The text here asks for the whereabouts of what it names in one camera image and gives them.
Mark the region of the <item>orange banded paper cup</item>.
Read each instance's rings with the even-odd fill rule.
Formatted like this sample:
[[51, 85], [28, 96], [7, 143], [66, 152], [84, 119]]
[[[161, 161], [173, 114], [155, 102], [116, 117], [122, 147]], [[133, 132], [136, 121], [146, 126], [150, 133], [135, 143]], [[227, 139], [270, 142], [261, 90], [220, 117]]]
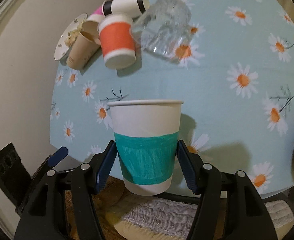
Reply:
[[135, 42], [130, 34], [133, 20], [122, 13], [105, 17], [98, 25], [105, 66], [124, 69], [136, 61]]

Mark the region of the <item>daisy print blue tablecloth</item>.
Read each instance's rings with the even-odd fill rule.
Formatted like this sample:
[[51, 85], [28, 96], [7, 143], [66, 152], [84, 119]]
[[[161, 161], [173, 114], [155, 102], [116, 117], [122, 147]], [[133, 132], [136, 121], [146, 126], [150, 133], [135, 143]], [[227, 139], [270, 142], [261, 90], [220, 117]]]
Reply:
[[113, 139], [114, 100], [182, 100], [180, 139], [261, 194], [294, 185], [294, 24], [277, 0], [183, 0], [194, 32], [179, 62], [145, 51], [124, 70], [97, 53], [84, 72], [59, 65], [50, 143], [85, 161]]

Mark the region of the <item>white floral snack bowl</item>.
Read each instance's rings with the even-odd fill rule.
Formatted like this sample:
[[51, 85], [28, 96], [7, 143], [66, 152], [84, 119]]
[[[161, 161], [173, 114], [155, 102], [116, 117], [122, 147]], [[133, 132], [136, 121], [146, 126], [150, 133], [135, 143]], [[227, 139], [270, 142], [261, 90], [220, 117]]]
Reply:
[[67, 55], [72, 44], [80, 33], [83, 22], [87, 19], [87, 14], [83, 13], [72, 20], [72, 22], [65, 29], [56, 45], [54, 52], [55, 61], [60, 61]]

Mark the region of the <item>clear glass cup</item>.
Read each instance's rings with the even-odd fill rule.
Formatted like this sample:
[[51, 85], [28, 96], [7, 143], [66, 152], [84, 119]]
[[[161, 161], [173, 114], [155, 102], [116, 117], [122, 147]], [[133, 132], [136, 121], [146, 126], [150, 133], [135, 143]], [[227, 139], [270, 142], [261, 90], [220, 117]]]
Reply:
[[132, 25], [130, 33], [141, 50], [174, 63], [180, 46], [191, 45], [191, 11], [182, 0], [157, 0]]

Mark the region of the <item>brown kraft paper cup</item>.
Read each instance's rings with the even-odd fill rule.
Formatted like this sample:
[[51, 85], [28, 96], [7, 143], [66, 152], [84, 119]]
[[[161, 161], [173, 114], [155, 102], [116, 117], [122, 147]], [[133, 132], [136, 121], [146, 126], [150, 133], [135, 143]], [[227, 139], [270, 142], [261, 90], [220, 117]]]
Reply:
[[71, 52], [67, 58], [67, 65], [74, 70], [81, 70], [93, 54], [100, 48], [97, 21], [85, 21]]

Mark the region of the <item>black banded paper cup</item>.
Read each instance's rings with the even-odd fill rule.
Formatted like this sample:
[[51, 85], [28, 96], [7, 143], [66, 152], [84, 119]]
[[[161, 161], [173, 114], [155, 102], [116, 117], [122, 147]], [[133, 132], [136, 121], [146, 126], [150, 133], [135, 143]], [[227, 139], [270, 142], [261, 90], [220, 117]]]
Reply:
[[137, 18], [150, 8], [149, 0], [107, 0], [102, 5], [102, 13], [107, 15], [124, 13]]

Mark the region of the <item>white quilted cushion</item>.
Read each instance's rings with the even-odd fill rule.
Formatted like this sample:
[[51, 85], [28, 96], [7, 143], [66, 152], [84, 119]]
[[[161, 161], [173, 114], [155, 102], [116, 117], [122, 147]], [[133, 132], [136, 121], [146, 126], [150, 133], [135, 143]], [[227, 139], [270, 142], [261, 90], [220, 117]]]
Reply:
[[125, 239], [186, 239], [196, 210], [196, 204], [127, 194], [105, 218]]

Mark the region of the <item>pink banded paper cup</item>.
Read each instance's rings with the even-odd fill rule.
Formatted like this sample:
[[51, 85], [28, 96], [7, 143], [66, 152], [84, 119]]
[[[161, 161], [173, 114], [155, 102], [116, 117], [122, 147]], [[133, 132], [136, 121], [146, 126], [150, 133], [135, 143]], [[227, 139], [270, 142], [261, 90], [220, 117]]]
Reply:
[[104, 19], [103, 7], [99, 6], [90, 16], [87, 17], [86, 21], [100, 22]]

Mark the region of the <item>teal banded paper cup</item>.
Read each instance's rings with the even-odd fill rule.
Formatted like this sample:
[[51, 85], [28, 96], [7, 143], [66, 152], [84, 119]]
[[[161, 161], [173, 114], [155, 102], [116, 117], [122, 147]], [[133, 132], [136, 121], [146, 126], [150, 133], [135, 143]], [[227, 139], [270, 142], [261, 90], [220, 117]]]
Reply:
[[172, 180], [181, 100], [108, 103], [125, 187], [140, 196], [166, 191]]

